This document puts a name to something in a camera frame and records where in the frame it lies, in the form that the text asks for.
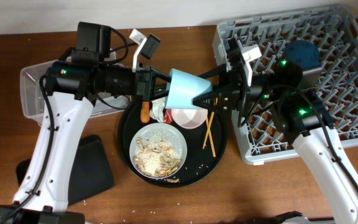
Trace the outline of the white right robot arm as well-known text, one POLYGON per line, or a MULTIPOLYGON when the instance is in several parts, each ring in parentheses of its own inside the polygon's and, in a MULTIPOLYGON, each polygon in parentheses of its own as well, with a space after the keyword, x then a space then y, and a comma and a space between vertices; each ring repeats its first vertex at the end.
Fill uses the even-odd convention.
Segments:
POLYGON ((157 98, 165 98, 168 109, 207 109, 225 116, 237 111, 238 127, 267 103, 273 125, 312 172, 335 222, 358 223, 358 174, 315 90, 323 71, 317 46, 290 42, 275 71, 256 76, 250 63, 261 56, 258 46, 230 39, 225 49, 227 63, 200 76, 176 69, 161 74, 167 86, 157 98))

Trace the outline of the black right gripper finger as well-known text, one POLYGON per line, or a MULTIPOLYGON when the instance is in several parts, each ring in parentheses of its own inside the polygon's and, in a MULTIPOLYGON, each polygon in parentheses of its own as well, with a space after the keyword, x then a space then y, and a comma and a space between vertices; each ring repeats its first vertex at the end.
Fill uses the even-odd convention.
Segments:
POLYGON ((235 99, 236 88, 227 84, 194 97, 192 104, 204 109, 231 109, 235 99))
POLYGON ((227 65, 225 63, 223 63, 223 64, 220 64, 219 66, 217 66, 216 68, 199 75, 199 77, 200 78, 211 78, 211 77, 215 77, 217 75, 225 74, 226 72, 227 72, 227 65))

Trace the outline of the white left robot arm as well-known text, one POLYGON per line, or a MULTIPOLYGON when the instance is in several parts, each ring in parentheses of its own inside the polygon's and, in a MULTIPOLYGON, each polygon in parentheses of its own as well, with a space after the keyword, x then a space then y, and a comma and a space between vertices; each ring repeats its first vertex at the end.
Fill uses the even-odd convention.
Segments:
POLYGON ((39 79, 44 99, 40 133, 24 180, 11 205, 0 205, 0 223, 84 223, 69 212, 68 191, 78 143, 102 92, 132 95, 142 103, 140 119, 149 122, 149 103, 166 96, 156 79, 170 77, 156 68, 111 60, 115 29, 80 22, 76 45, 67 49, 39 79))

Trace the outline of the light blue cup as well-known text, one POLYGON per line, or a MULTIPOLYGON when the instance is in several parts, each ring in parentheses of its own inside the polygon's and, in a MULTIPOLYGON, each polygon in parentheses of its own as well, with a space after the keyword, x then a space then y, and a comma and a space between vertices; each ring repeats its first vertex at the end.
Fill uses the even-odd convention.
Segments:
POLYGON ((200 110, 201 107, 193 104, 193 98, 213 89, 209 80, 174 68, 170 70, 169 77, 171 82, 167 84, 166 109, 200 110))

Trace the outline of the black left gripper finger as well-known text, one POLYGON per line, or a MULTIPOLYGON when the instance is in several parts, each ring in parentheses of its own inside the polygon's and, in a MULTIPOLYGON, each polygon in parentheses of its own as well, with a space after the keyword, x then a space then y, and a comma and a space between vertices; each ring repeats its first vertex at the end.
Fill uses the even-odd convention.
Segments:
POLYGON ((168 83, 155 86, 154 96, 167 96, 169 94, 168 83))
POLYGON ((151 76, 153 78, 159 78, 161 80, 166 81, 167 83, 170 83, 172 78, 169 75, 164 74, 160 70, 156 69, 155 67, 150 67, 151 76))

